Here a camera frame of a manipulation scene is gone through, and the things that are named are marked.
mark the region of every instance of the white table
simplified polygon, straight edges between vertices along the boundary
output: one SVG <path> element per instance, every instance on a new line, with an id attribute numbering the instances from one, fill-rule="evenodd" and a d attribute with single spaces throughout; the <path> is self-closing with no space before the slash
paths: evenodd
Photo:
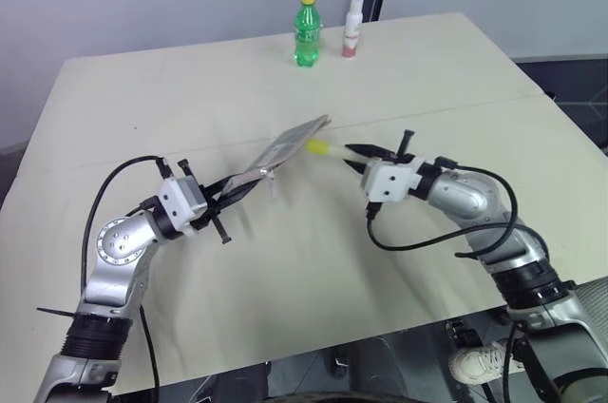
<path id="1" fill-rule="evenodd" d="M 290 62 L 292 34 L 68 61 L 0 212 L 0 400 L 29 401 L 73 310 L 80 239 L 105 175 L 142 154 L 188 157 L 201 182 L 246 167 L 280 131 L 328 113 L 336 144 L 395 147 L 492 169 L 514 186 L 526 223 L 548 241 L 562 278 L 608 273 L 605 157 L 460 14 L 367 24 L 357 57 L 324 29 L 318 65 Z M 453 240 L 384 253 L 365 235 L 359 177 L 301 153 L 222 213 L 212 229 L 161 249 L 144 300 L 167 384 L 471 313 L 502 303 Z M 107 191 L 93 230 L 157 192 L 153 165 Z M 385 241 L 453 230 L 417 200 L 385 207 Z M 90 250 L 90 259 L 94 254 Z M 114 392 L 152 385 L 141 326 Z"/>

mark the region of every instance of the shoe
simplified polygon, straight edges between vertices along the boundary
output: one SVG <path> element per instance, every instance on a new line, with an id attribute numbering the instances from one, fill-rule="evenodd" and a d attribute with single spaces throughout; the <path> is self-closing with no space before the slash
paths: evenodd
<path id="1" fill-rule="evenodd" d="M 479 385 L 498 379 L 503 375 L 505 347 L 501 342 L 490 346 L 461 349 L 449 358 L 448 367 L 452 377 L 467 385 Z M 517 360 L 509 360 L 509 374 L 523 371 Z"/>

